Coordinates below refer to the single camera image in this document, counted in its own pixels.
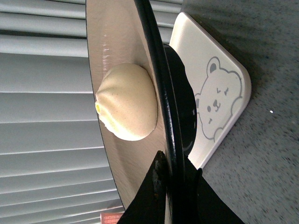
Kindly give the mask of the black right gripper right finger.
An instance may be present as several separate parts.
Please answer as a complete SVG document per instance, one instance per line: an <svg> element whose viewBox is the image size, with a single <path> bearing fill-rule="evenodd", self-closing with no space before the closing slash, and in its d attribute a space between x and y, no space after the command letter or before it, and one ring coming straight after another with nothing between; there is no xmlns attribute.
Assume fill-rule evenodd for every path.
<svg viewBox="0 0 299 224"><path fill-rule="evenodd" d="M177 223L242 224L186 156L178 158Z"/></svg>

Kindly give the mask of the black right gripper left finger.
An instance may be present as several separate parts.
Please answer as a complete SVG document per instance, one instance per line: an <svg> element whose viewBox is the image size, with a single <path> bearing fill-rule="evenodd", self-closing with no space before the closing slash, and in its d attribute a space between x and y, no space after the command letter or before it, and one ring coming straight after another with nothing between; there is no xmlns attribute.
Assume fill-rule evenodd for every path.
<svg viewBox="0 0 299 224"><path fill-rule="evenodd" d="M166 155L157 151L136 196L119 224L171 224L172 176Z"/></svg>

